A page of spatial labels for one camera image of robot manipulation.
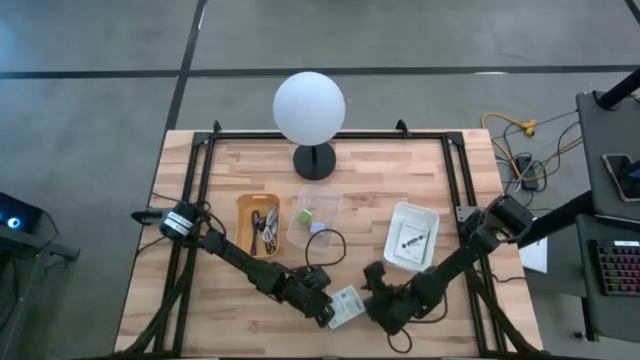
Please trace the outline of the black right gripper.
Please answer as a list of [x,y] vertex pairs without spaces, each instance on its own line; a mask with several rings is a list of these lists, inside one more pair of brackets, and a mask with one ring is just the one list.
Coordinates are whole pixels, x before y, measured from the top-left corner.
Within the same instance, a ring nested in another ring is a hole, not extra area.
[[398,334],[418,310],[418,301],[406,291],[385,294],[369,290],[363,303],[367,316],[389,335]]

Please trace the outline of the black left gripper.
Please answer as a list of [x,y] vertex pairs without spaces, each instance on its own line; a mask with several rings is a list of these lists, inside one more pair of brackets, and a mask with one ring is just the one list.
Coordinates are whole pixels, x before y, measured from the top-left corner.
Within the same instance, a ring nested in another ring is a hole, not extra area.
[[332,299],[321,290],[314,290],[298,282],[292,290],[292,306],[306,318],[314,318],[320,328],[325,328],[335,316]]

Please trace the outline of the white densely printed booklet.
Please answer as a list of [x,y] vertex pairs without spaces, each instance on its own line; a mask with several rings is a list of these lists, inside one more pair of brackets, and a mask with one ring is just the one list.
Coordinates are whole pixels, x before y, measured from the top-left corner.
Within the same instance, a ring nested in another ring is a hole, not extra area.
[[337,291],[331,298],[331,307],[334,311],[334,316],[329,322],[331,330],[365,313],[364,303],[353,285]]

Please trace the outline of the white booklet with tool picture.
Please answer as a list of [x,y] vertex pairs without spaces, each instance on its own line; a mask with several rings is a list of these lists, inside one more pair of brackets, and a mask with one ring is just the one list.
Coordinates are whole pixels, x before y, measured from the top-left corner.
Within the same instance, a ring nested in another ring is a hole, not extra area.
[[422,225],[405,222],[401,225],[395,247],[395,255],[401,259],[421,263],[423,261],[430,230]]

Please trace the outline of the white plastic bin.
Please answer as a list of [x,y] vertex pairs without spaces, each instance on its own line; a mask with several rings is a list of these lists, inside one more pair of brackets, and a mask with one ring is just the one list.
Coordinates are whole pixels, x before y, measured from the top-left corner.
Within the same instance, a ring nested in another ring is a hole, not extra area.
[[[422,225],[430,230],[426,252],[421,263],[413,263],[395,255],[395,247],[400,227],[408,222]],[[439,214],[429,208],[420,207],[406,202],[397,203],[391,218],[389,231],[384,246],[384,259],[391,265],[406,271],[421,272],[432,265],[437,233],[439,227]]]

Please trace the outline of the clear plastic bin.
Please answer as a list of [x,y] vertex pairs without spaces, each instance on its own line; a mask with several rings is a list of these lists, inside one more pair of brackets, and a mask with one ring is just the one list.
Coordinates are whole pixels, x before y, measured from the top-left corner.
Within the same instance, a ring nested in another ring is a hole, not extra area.
[[332,246],[335,238],[328,229],[337,229],[338,217],[341,212],[343,196],[341,193],[314,185],[304,185],[297,197],[289,228],[286,233],[287,240],[294,246],[304,249],[308,240],[313,236],[310,234],[310,225],[301,224],[297,220],[297,215],[302,209],[312,212],[312,222],[322,222],[326,224],[326,229],[319,233],[312,240],[310,251],[327,252]]

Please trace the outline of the orange plastic bin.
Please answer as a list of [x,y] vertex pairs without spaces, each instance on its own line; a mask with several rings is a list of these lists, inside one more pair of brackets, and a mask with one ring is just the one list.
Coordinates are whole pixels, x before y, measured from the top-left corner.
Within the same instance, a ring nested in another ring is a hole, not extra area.
[[274,256],[279,247],[280,199],[273,194],[245,194],[236,205],[235,244],[255,258]]

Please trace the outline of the white paper sheet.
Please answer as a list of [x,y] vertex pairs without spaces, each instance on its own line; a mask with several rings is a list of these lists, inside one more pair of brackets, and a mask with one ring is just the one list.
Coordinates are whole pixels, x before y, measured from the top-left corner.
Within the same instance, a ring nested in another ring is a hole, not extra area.
[[545,237],[519,249],[522,266],[542,274],[548,272],[548,238]]

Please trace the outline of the white globe table lamp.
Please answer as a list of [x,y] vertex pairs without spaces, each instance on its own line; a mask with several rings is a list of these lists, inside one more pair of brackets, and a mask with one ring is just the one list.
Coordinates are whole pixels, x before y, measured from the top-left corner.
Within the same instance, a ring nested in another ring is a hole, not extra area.
[[336,153],[329,141],[346,117],[339,86],[321,73],[294,74],[276,90],[272,115],[282,135],[297,145],[293,155],[296,173],[312,181],[329,177],[336,166]]

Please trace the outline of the black desk support bar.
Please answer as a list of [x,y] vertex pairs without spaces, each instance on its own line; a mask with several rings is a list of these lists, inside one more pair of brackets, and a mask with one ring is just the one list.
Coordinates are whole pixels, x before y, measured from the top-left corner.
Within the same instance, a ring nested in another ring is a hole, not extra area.
[[548,214],[536,218],[527,234],[518,241],[518,248],[527,247],[558,230],[572,225],[578,215],[593,215],[594,213],[592,192],[587,191]]

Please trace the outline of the dark grey keyboard tray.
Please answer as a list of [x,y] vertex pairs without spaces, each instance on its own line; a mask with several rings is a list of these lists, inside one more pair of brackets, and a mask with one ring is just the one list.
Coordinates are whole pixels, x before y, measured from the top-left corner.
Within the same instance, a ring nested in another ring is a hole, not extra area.
[[586,295],[588,333],[640,343],[640,297],[604,296],[600,292],[588,250],[590,239],[636,240],[640,231],[633,224],[580,215],[576,218],[582,273]]

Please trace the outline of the backlit black keyboard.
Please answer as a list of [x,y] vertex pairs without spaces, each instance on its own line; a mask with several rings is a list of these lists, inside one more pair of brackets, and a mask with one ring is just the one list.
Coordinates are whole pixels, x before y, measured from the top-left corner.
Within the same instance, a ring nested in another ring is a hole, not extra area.
[[640,297],[640,241],[590,239],[588,250],[604,296]]

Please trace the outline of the grey desk top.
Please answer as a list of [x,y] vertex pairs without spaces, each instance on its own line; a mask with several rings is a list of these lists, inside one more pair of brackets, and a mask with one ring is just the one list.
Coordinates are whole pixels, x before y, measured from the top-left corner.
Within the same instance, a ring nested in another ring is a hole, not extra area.
[[640,201],[625,202],[605,167],[605,154],[640,160],[640,103],[625,98],[612,110],[596,103],[594,93],[575,96],[595,212],[640,223]]

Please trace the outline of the black smartphone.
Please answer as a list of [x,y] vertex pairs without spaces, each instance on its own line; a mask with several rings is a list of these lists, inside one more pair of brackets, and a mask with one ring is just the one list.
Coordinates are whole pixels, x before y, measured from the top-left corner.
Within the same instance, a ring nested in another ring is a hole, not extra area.
[[632,162],[627,154],[604,154],[602,160],[620,199],[640,202],[640,160]]

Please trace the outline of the black device with blue light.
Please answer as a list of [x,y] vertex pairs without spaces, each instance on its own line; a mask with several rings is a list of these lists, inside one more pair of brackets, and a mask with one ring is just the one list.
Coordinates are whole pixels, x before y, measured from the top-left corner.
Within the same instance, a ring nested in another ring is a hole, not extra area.
[[42,209],[0,192],[0,225],[33,234],[42,214]]

